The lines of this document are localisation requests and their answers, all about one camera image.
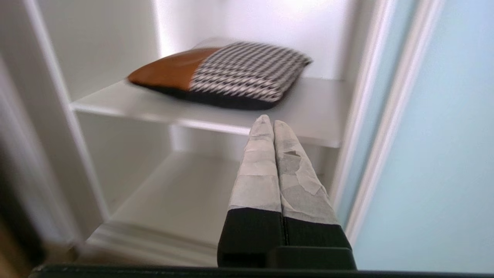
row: brown leather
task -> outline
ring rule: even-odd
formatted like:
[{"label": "brown leather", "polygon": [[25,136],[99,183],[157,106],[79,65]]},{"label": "brown leather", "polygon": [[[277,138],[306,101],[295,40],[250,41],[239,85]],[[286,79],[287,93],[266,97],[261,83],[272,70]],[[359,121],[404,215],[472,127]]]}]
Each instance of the brown leather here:
[{"label": "brown leather", "polygon": [[127,79],[137,85],[188,91],[194,71],[220,48],[198,48],[161,58],[134,72]]}]

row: light blue wall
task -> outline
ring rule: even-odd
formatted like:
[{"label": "light blue wall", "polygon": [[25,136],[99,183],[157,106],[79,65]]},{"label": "light blue wall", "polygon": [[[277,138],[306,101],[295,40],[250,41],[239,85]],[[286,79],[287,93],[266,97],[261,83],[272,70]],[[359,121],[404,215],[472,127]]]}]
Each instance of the light blue wall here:
[{"label": "light blue wall", "polygon": [[354,254],[494,272],[494,1],[446,2]]},{"label": "light blue wall", "polygon": [[343,227],[346,226],[351,206],[357,194],[357,188],[369,156],[370,147],[379,124],[381,113],[388,97],[391,81],[400,57],[402,45],[407,36],[416,2],[414,0],[397,1],[389,36],[383,50],[383,59],[379,65],[377,79],[374,84],[372,98],[364,119],[364,125],[357,144],[355,157],[350,168],[345,191],[337,210],[338,218]]}]

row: shelf board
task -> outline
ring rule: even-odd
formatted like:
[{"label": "shelf board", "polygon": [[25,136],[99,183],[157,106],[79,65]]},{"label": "shelf board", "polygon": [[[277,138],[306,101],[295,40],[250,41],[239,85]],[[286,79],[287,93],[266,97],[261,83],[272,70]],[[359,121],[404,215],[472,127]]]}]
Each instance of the shelf board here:
[{"label": "shelf board", "polygon": [[239,163],[172,152],[111,222],[217,246]]},{"label": "shelf board", "polygon": [[340,81],[301,78],[276,107],[242,111],[186,102],[126,80],[71,104],[75,111],[248,135],[256,118],[267,114],[289,124],[302,143],[340,147],[351,101]]}]

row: white cabinet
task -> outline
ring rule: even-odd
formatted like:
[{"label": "white cabinet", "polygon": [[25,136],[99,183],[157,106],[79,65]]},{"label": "white cabinet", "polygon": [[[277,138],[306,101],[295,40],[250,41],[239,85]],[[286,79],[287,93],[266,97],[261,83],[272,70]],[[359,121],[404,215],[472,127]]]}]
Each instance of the white cabinet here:
[{"label": "white cabinet", "polygon": [[[247,134],[264,113],[293,128],[331,190],[351,102],[361,101],[352,94],[373,1],[27,2],[104,220],[88,244],[153,263],[214,266]],[[124,80],[160,57],[229,40],[292,47],[314,62],[264,112],[182,102]]]}]

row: shelf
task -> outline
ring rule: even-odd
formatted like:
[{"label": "shelf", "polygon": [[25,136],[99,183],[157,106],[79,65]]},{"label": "shelf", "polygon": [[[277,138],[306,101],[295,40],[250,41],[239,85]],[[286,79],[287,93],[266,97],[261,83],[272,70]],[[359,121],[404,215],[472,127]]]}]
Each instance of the shelf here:
[{"label": "shelf", "polygon": [[289,124],[302,143],[340,147],[350,93],[339,81],[302,78],[293,92],[266,111],[241,111],[185,102],[123,80],[71,104],[75,111],[165,122],[248,135],[261,114]]},{"label": "shelf", "polygon": [[172,152],[111,222],[217,246],[238,168],[235,161]]}]

